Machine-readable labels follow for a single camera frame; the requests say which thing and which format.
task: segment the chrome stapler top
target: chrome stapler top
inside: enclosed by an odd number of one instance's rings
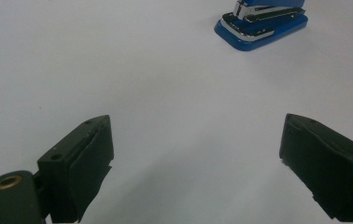
[[[304,0],[238,0],[215,32],[236,49],[252,50],[305,27]]]

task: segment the blue stapler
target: blue stapler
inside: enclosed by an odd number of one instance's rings
[[[215,32],[234,48],[248,51],[305,27],[304,0],[238,0]]]

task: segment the stapler base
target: stapler base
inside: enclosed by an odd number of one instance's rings
[[[248,22],[231,19],[232,17],[232,13],[225,14],[214,30],[235,49],[242,51],[256,49],[303,29],[308,21],[303,14],[294,18],[286,17],[282,20],[265,22]]]

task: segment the screw hole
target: screw hole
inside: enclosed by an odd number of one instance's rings
[[[57,161],[57,160],[59,160],[61,157],[62,157],[61,154],[55,154],[55,155],[51,156],[51,159],[52,159],[53,161]]]
[[[22,177],[20,175],[11,175],[0,180],[0,189],[9,189],[11,187],[16,186]]]

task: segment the white table surface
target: white table surface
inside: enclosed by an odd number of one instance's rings
[[[284,118],[353,140],[353,1],[251,52],[234,1],[0,1],[0,175],[108,114],[115,160],[83,224],[338,223],[278,158]]]

